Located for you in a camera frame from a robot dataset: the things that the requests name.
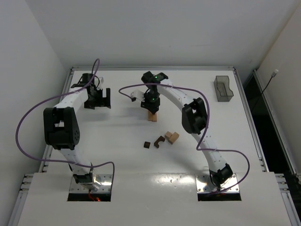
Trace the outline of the light wood plank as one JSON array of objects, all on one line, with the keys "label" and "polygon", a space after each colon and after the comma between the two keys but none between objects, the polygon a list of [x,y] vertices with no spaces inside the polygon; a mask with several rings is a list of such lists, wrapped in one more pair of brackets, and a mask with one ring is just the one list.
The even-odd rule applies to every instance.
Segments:
[{"label": "light wood plank", "polygon": [[152,122],[157,122],[157,114],[152,115]]}]

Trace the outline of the light wood rectangular block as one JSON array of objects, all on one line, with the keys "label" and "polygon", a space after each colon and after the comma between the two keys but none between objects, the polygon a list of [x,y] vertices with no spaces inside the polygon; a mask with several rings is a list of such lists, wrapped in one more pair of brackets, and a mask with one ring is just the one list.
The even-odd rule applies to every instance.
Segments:
[{"label": "light wood rectangular block", "polygon": [[153,121],[153,114],[148,111],[148,121]]}]

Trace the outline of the dark wood arch block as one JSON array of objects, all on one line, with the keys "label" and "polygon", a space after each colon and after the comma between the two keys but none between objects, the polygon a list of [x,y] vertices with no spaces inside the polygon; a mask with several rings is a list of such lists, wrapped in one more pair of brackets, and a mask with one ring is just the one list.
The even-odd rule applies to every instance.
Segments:
[{"label": "dark wood arch block", "polygon": [[160,136],[160,137],[158,137],[157,138],[157,140],[154,142],[154,146],[156,147],[156,148],[159,148],[159,144],[160,144],[160,142],[165,142],[165,137],[163,137],[163,136]]}]

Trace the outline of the long light wood block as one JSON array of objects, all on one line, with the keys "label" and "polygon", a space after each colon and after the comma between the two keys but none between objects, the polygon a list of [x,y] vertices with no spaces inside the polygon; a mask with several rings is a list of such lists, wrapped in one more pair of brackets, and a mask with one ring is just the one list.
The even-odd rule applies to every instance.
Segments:
[{"label": "long light wood block", "polygon": [[169,138],[169,143],[173,144],[177,139],[179,138],[179,134],[177,132],[174,132]]}]

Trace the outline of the small dark wood cube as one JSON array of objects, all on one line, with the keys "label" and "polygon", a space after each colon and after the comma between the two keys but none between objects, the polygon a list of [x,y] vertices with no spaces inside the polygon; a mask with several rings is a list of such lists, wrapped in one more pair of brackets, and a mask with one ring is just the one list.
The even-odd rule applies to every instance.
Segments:
[{"label": "small dark wood cube", "polygon": [[150,148],[151,143],[145,141],[143,147],[149,149]]}]

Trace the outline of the clear grey plastic bin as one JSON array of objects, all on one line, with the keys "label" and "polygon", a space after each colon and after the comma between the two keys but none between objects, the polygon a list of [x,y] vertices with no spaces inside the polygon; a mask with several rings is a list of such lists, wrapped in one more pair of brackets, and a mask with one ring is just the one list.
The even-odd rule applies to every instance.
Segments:
[{"label": "clear grey plastic bin", "polygon": [[214,89],[218,102],[229,102],[234,97],[234,93],[230,89],[230,79],[228,76],[216,76]]}]

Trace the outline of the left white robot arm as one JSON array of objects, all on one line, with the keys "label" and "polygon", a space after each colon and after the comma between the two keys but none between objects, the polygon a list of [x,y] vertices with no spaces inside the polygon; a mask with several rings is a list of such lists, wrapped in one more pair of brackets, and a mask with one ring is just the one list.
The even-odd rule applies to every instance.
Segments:
[{"label": "left white robot arm", "polygon": [[71,94],[61,102],[43,112],[44,136],[47,145],[58,150],[66,159],[75,182],[86,189],[98,190],[101,181],[94,173],[93,164],[76,146],[80,140],[80,130],[76,117],[83,106],[94,110],[97,107],[111,108],[111,89],[98,89],[92,73],[82,74],[78,83],[73,84]]}]

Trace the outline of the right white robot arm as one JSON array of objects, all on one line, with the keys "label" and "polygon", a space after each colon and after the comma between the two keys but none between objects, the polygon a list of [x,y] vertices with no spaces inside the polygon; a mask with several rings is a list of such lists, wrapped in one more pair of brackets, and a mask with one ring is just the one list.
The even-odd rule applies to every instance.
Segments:
[{"label": "right white robot arm", "polygon": [[199,147],[204,150],[211,181],[220,188],[221,184],[233,175],[233,171],[217,150],[214,140],[210,137],[202,137],[202,132],[205,131],[208,122],[204,100],[200,97],[192,98],[179,88],[174,88],[164,73],[154,75],[148,71],[143,74],[141,80],[148,88],[148,91],[143,95],[141,107],[155,114],[159,111],[159,96],[164,95],[181,110],[182,126],[197,142],[201,142]]}]

